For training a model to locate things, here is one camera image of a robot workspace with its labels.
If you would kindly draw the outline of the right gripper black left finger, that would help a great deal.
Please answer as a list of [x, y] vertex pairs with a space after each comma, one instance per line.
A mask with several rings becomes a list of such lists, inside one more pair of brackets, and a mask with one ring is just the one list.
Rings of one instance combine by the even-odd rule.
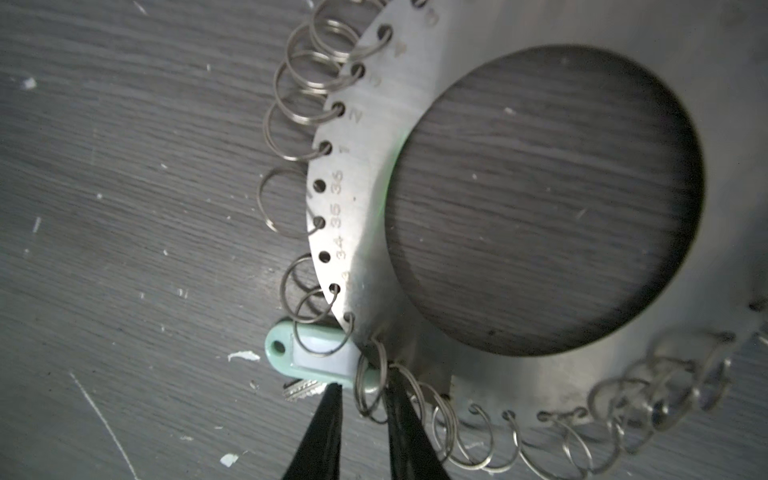
[[343, 389], [328, 386], [283, 480], [340, 478]]

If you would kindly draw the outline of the small silver key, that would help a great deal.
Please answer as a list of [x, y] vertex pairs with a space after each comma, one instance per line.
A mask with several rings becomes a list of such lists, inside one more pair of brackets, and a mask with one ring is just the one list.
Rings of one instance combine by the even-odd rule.
[[289, 402], [295, 402], [304, 398], [322, 394], [327, 388], [326, 382], [318, 380], [296, 379], [283, 386], [283, 398]]

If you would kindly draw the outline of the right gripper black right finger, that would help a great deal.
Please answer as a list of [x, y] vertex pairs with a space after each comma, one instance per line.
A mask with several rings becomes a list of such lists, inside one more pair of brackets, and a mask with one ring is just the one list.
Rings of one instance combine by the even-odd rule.
[[384, 393], [387, 413], [390, 472], [394, 480], [449, 480], [429, 441], [412, 402], [405, 378], [395, 368], [388, 371]]

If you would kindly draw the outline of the mint green key tag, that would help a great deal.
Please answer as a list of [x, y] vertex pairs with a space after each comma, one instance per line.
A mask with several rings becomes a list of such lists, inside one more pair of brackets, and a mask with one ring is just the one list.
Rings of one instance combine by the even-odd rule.
[[264, 348], [270, 365], [290, 381], [354, 386], [361, 352], [342, 328], [286, 318], [269, 330]]

